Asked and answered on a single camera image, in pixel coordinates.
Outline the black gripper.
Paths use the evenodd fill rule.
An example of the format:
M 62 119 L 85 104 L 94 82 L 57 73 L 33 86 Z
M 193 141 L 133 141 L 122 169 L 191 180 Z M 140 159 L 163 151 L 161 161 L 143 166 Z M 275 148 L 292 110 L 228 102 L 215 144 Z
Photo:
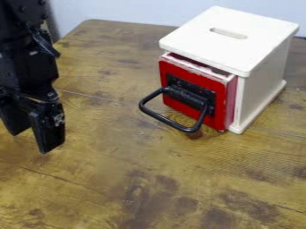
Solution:
M 13 136 L 32 128 L 41 154 L 65 140 L 62 104 L 52 87 L 58 56 L 46 32 L 0 32 L 0 119 Z

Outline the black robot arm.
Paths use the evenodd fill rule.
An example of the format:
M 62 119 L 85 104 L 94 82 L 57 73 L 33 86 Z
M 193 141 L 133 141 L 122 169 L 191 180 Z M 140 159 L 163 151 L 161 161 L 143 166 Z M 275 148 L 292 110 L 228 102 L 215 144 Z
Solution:
M 12 135 L 33 131 L 42 154 L 65 139 L 46 17 L 46 0 L 0 0 L 0 120 Z

